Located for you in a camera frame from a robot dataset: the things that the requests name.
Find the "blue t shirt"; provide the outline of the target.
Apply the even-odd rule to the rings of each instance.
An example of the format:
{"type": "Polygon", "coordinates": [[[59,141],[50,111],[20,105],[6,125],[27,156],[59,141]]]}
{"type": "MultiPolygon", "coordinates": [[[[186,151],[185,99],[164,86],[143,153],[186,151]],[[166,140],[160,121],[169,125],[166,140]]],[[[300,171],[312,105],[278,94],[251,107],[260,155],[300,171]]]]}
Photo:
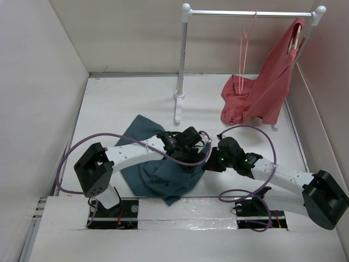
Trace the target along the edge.
{"type": "MultiPolygon", "coordinates": [[[[144,141],[164,132],[161,125],[137,115],[123,135],[144,141]]],[[[181,166],[163,158],[129,166],[121,174],[135,196],[160,198],[171,206],[197,185],[204,174],[203,166],[181,166]]]]}

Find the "pink wire hanger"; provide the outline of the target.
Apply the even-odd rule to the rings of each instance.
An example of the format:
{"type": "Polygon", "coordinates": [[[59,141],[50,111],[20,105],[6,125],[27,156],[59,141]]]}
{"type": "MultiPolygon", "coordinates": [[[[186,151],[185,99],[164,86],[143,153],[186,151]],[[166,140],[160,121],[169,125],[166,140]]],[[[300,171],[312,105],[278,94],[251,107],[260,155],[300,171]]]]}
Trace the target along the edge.
{"type": "Polygon", "coordinates": [[[243,29],[240,36],[239,47],[239,71],[238,71],[238,94],[242,94],[244,88],[244,73],[246,67],[246,59],[248,54],[249,39],[257,18],[257,10],[254,13],[254,19],[248,33],[243,29]]]}

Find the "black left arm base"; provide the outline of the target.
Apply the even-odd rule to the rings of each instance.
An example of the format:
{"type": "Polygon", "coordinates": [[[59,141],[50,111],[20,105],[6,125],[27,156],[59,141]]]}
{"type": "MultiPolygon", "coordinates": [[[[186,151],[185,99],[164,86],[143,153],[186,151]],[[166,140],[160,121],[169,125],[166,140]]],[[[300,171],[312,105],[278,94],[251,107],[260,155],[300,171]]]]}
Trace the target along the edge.
{"type": "Polygon", "coordinates": [[[89,214],[87,218],[88,229],[97,230],[135,230],[138,229],[138,199],[122,199],[117,207],[108,211],[94,198],[88,199],[89,214]]]}

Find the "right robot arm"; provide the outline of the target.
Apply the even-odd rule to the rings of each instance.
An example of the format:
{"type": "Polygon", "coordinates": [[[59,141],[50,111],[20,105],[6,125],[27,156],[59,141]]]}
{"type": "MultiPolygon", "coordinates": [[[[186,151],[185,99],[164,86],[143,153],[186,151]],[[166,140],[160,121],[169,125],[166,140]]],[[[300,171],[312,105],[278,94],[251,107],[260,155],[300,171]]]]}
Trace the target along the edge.
{"type": "Polygon", "coordinates": [[[253,211],[265,214],[271,208],[309,217],[319,227],[333,230],[348,209],[348,196],[333,176],[323,170],[299,172],[276,165],[256,153],[246,153],[232,137],[213,147],[204,170],[237,174],[267,182],[262,194],[253,199],[253,211]]]}

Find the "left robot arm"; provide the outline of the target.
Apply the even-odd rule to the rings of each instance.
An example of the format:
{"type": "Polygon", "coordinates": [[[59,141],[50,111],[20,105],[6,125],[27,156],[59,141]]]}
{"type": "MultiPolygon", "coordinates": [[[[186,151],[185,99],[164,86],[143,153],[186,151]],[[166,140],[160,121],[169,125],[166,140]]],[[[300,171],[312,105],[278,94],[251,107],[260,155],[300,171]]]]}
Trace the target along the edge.
{"type": "Polygon", "coordinates": [[[210,138],[205,132],[189,127],[183,132],[161,132],[143,141],[126,136],[129,144],[103,147],[97,142],[83,153],[74,165],[82,193],[102,204],[104,212],[116,216],[121,212],[121,198],[110,184],[114,173],[152,160],[167,158],[189,170],[205,163],[212,151],[210,138]]]}

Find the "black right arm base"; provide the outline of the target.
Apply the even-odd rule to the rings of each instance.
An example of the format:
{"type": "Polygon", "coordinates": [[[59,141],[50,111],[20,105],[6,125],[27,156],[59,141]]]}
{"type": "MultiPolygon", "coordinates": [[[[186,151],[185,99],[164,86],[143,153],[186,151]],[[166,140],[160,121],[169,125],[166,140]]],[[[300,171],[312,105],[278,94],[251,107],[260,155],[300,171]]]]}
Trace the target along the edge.
{"type": "MultiPolygon", "coordinates": [[[[238,229],[261,231],[268,225],[268,211],[264,204],[256,197],[238,201],[231,208],[231,213],[236,215],[238,229]]],[[[270,216],[269,229],[287,229],[284,211],[270,210],[270,216]]]]}

